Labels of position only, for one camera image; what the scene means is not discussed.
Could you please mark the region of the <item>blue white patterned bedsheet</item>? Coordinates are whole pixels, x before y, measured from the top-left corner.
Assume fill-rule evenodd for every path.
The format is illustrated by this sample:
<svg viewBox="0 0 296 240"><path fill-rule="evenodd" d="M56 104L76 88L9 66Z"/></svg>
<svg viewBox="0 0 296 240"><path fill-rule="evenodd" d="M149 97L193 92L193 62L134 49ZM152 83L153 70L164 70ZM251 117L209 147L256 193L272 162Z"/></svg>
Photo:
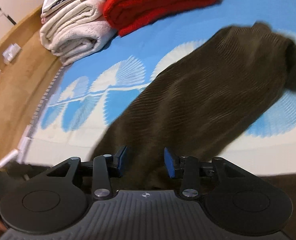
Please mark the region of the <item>blue white patterned bedsheet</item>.
<svg viewBox="0 0 296 240"><path fill-rule="evenodd" d="M296 0L222 0L115 37L62 71L23 161L123 145L296 172Z"/></svg>

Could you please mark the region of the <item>wooden bedside bench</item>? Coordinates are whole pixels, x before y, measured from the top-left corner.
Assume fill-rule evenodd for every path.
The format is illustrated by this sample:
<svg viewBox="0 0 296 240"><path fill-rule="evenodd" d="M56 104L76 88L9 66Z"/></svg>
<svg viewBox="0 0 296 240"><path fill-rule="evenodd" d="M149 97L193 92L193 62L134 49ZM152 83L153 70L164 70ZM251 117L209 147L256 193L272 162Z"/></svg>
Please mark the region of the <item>wooden bedside bench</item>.
<svg viewBox="0 0 296 240"><path fill-rule="evenodd" d="M0 160L16 149L46 89L61 67L40 42L41 8L14 25L0 41ZM10 64L2 53L17 43Z"/></svg>

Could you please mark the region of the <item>white folded blanket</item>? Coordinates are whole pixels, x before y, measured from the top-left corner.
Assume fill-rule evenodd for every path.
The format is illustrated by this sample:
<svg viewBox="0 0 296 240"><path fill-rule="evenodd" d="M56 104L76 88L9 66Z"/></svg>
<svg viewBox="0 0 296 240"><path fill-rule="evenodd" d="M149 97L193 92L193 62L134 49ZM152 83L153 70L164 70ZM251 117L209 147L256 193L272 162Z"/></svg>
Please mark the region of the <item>white folded blanket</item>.
<svg viewBox="0 0 296 240"><path fill-rule="evenodd" d="M41 44L64 66L100 51L115 35L103 16L106 0L76 0L46 19Z"/></svg>

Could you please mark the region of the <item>white tissue pack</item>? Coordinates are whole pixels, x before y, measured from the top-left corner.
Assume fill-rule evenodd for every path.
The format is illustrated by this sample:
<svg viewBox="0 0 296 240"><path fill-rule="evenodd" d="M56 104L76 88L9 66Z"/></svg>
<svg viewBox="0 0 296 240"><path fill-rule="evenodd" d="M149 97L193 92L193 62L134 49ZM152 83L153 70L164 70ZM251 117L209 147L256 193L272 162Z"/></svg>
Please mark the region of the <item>white tissue pack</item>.
<svg viewBox="0 0 296 240"><path fill-rule="evenodd" d="M3 53L3 61L5 64L10 64L13 59L17 56L17 54L20 52L21 47L17 44L11 44Z"/></svg>

